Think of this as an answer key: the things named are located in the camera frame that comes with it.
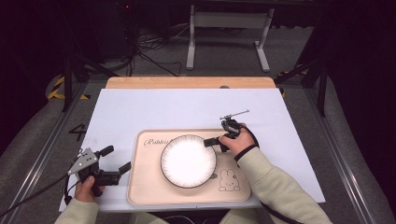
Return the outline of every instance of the black cable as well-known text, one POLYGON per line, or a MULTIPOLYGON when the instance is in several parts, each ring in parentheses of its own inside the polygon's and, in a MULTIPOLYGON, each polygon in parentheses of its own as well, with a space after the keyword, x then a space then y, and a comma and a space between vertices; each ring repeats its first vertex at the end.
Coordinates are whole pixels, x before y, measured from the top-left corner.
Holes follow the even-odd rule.
MULTIPOLYGON (((106 68, 108 71, 114 72, 114 71, 118 71, 126 66, 128 66, 128 64, 131 62, 131 58, 128 57, 127 61, 121 64, 118 64, 114 67, 108 67, 106 68)), ((88 72, 90 72, 91 74, 102 74, 101 72, 97 71, 96 69, 92 69, 92 68, 87 68, 85 67, 85 70, 87 70, 88 72)))
POLYGON ((68 174, 63 175, 63 176, 60 177, 59 179, 55 180, 53 183, 49 184, 49 185, 46 186, 45 188, 43 188, 43 189, 39 190, 38 192, 34 193, 33 195, 31 195, 30 197, 25 198, 25 199, 23 199, 22 201, 20 201, 20 202, 14 204, 12 207, 8 208, 8 210, 7 210, 6 212, 2 213, 2 214, 0 215, 0 218, 3 217, 3 216, 5 216, 5 215, 6 215, 7 213, 9 213, 10 211, 14 210, 15 208, 17 208, 17 207, 20 206, 21 204, 26 203, 26 202, 32 200, 34 197, 36 197, 36 196, 42 194, 43 192, 47 191, 48 189, 52 188, 54 185, 56 185, 57 183, 61 182, 61 180, 63 180, 63 179, 64 179, 65 177, 67 177, 67 176, 68 176, 68 174))
POLYGON ((172 74, 173 76, 179 77, 179 75, 177 75, 177 74, 175 74, 174 72, 168 70, 167 68, 161 66, 159 63, 154 62, 149 56, 147 56, 147 55, 144 54, 143 52, 140 52, 140 51, 139 51, 139 52, 137 52, 137 54, 138 54, 142 59, 144 59, 144 60, 146 60, 146 61, 149 61, 149 62, 151 62, 151 63, 154 63, 155 65, 161 67, 161 69, 167 71, 168 73, 172 74))

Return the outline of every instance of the gray floor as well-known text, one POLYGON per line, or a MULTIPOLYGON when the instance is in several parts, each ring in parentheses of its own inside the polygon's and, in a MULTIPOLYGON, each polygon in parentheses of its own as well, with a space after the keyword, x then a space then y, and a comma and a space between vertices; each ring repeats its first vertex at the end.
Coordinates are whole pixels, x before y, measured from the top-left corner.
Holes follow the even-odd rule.
MULTIPOLYGON (((159 50, 150 50, 147 55, 156 62, 181 62, 182 76, 275 78, 279 72, 292 69, 311 32, 310 28, 271 29, 264 46, 271 67, 270 73, 263 73, 259 65, 252 44, 256 40, 255 37, 260 36, 260 31, 254 30, 245 30, 239 35, 229 35, 219 30, 197 32, 195 65, 192 71, 184 68, 188 49, 188 41, 185 39, 179 39, 159 50)), ((176 64, 166 65, 166 67, 175 73, 178 72, 176 64)), ((169 76, 167 72, 154 64, 138 57, 135 59, 133 76, 158 75, 169 76)), ((49 103, 25 125, 9 145, 0 159, 0 170, 2 170, 0 211, 7 210, 12 204, 27 177, 30 176, 28 180, 33 182, 32 187, 27 191, 36 192, 66 172, 82 142, 82 139, 78 141, 78 134, 69 133, 69 131, 79 124, 85 124, 85 129, 87 129, 99 91, 106 85, 106 80, 102 77, 92 77, 86 85, 75 84, 76 90, 82 90, 84 94, 89 94, 92 98, 77 100, 68 113, 61 112, 63 100, 49 100, 49 103), (62 128, 54 130, 55 127, 59 127, 59 124, 63 124, 62 128), (35 164, 40 153, 49 154, 49 159, 42 166, 35 164), (32 167, 42 167, 42 169, 31 173, 32 167), (32 175, 39 177, 38 180, 32 178, 32 175)), ((55 80, 56 78, 49 84, 49 90, 55 80)), ((319 184, 327 200, 326 203, 321 204, 325 212, 333 223, 395 223, 387 199, 359 152, 337 100, 336 92, 332 83, 329 82, 325 122, 331 127, 336 145, 347 161, 361 190, 361 197, 373 218, 368 221, 361 220, 359 209, 354 206, 351 196, 348 195, 340 170, 334 162, 328 137, 320 126, 323 119, 318 118, 318 112, 310 101, 309 96, 312 92, 316 93, 317 88, 312 91, 304 90, 298 85, 298 80, 299 77, 295 77, 282 85, 286 91, 284 99, 308 158, 318 175, 319 184)), ((26 203, 18 210, 19 213, 12 219, 14 220, 12 223, 53 223, 59 216, 62 184, 55 185, 26 203)), ((128 217, 128 214, 99 214, 97 223, 126 223, 128 217)))

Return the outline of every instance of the cable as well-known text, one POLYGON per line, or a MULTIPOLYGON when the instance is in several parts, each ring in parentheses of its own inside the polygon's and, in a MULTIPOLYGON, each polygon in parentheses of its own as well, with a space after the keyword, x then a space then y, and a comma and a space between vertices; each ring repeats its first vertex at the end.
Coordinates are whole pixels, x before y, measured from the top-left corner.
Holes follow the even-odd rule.
POLYGON ((164 217, 163 220, 169 219, 169 218, 174 218, 174 217, 182 217, 187 219, 190 223, 195 224, 191 219, 189 219, 188 217, 183 217, 183 216, 172 216, 172 217, 164 217))
POLYGON ((149 56, 147 56, 147 55, 144 54, 143 52, 138 51, 137 54, 138 54, 142 59, 144 59, 144 60, 146 60, 146 61, 149 61, 149 62, 151 62, 151 63, 154 63, 155 65, 161 67, 161 69, 167 71, 168 73, 172 74, 173 76, 175 76, 175 77, 179 77, 179 76, 180 76, 181 63, 179 63, 179 64, 180 64, 180 67, 179 67, 179 70, 178 70, 179 74, 177 75, 177 74, 175 74, 174 72, 168 70, 167 68, 161 66, 160 63, 154 62, 149 56))
MULTIPOLYGON (((118 70, 120 70, 120 69, 122 69, 122 68, 124 68, 124 67, 126 67, 126 66, 128 66, 128 64, 131 62, 131 58, 133 58, 133 57, 128 57, 128 59, 127 59, 127 61, 126 62, 123 62, 123 63, 121 63, 121 64, 119 64, 119 65, 116 65, 116 66, 114 66, 114 67, 106 67, 106 69, 108 70, 108 71, 111 71, 111 72, 114 72, 114 71, 118 71, 118 70)), ((87 70, 88 72, 90 72, 91 74, 101 74, 101 72, 99 72, 99 71, 97 71, 96 69, 92 69, 92 68, 89 68, 89 67, 84 67, 85 68, 85 70, 87 70)))
POLYGON ((59 179, 55 180, 53 183, 49 184, 49 185, 46 186, 45 188, 43 188, 43 189, 39 190, 38 192, 34 193, 33 195, 31 195, 30 197, 25 198, 25 199, 23 199, 22 201, 20 201, 20 202, 14 204, 12 207, 8 208, 8 210, 7 210, 6 212, 2 213, 2 214, 0 215, 0 218, 3 217, 3 216, 5 216, 5 215, 6 215, 7 213, 9 213, 10 211, 14 210, 15 208, 17 208, 17 207, 20 206, 21 204, 26 203, 26 202, 32 200, 34 197, 36 197, 36 196, 40 195, 41 193, 47 191, 48 189, 52 188, 54 185, 56 185, 57 183, 59 183, 61 180, 63 180, 63 179, 64 179, 65 177, 67 177, 67 176, 68 176, 68 174, 63 175, 63 176, 60 177, 59 179))

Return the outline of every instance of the sleeve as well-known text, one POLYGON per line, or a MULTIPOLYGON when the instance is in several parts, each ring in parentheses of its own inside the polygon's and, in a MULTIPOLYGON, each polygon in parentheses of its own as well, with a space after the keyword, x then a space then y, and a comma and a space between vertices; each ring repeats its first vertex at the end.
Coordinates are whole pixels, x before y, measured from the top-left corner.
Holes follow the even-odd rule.
POLYGON ((97 203, 82 203, 73 199, 56 219, 55 224, 93 224, 98 208, 97 203))
MULTIPOLYGON (((300 223, 331 223, 327 215, 289 174, 275 167, 258 147, 237 160, 253 193, 270 209, 300 223)), ((284 223, 273 217, 275 223, 284 223)))

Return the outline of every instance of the metal stand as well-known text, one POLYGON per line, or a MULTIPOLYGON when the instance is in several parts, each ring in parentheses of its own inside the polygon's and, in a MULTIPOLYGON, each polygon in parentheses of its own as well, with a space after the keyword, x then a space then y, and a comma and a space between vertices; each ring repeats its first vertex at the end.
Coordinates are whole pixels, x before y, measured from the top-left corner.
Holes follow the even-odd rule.
POLYGON ((90 79, 84 64, 88 64, 97 71, 108 77, 118 77, 119 75, 107 70, 98 63, 91 61, 79 54, 70 54, 64 59, 64 109, 65 112, 73 102, 73 75, 78 82, 87 82, 90 79))
POLYGON ((269 72, 270 67, 262 47, 271 25, 274 15, 274 9, 268 10, 268 13, 222 13, 222 12, 195 12, 195 6, 191 6, 190 15, 190 44, 187 54, 187 70, 194 68, 195 55, 195 27, 227 27, 227 28, 250 28, 262 29, 262 38, 255 41, 257 54, 259 55, 260 64, 263 72, 269 72))
POLYGON ((276 79, 274 79, 274 82, 275 84, 280 84, 281 82, 298 75, 306 69, 308 69, 308 71, 304 79, 301 81, 301 85, 303 86, 303 88, 312 88, 318 78, 320 78, 318 90, 318 110, 320 112, 320 115, 322 117, 325 117, 324 100, 326 95, 327 69, 323 60, 313 61, 300 65, 288 72, 287 74, 281 77, 277 77, 276 79))

